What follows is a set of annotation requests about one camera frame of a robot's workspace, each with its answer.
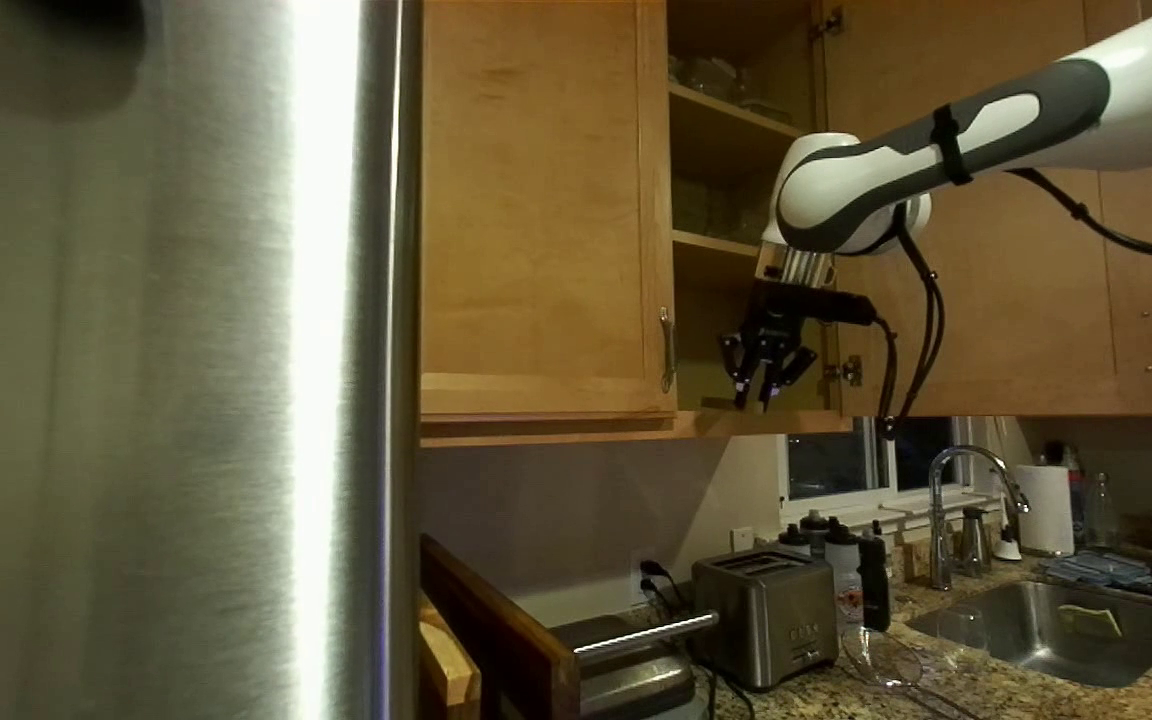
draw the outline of stainless steel toaster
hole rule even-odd
[[[694,565],[698,608],[715,608],[719,626],[698,639],[698,659],[774,687],[837,659],[832,568],[793,547],[756,547]]]

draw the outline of paper towel roll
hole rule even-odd
[[[1030,496],[1030,511],[1021,514],[1021,547],[1043,552],[1043,556],[1075,552],[1069,469],[1066,465],[1018,465],[1012,477]]]

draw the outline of stainless steel refrigerator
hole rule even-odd
[[[0,0],[0,720],[410,716],[418,0]]]

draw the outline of kitchen cabinet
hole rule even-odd
[[[665,0],[427,0],[425,436],[665,427]]]
[[[832,0],[825,116],[885,132],[935,103],[1024,76],[1138,16],[1138,3]],[[1125,233],[1152,237],[1152,172],[1051,172]],[[1010,172],[942,187],[920,245],[942,274],[948,332],[920,417],[1152,417],[1152,258],[1107,247]],[[899,250],[840,258],[837,284],[867,291],[914,366],[923,297]],[[880,366],[885,348],[840,332],[840,357]],[[877,406],[880,371],[843,389]]]
[[[783,147],[816,123],[813,0],[669,0],[669,169],[675,263],[675,422],[694,432],[850,432],[825,358],[770,410],[737,410],[719,334],[744,319]]]

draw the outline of countertop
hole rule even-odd
[[[909,626],[909,614],[952,603],[952,595],[985,590],[1010,579],[1037,577],[1041,565],[997,565],[987,577],[957,577],[952,590],[927,590],[917,584],[898,587],[898,614],[880,643],[903,646],[903,667],[920,667],[917,679],[944,699],[969,709],[973,716],[1010,720],[1010,716],[1150,716],[1152,720],[1152,667],[1129,687],[1084,687],[1041,672],[1021,672],[1005,659],[991,659],[976,646],[923,635]],[[779,716],[850,716],[850,720],[898,720],[898,716],[934,716],[927,709],[880,693],[877,685],[837,667],[816,667],[793,674],[770,693],[748,693],[760,720]],[[719,720],[744,720],[744,703],[719,687]]]

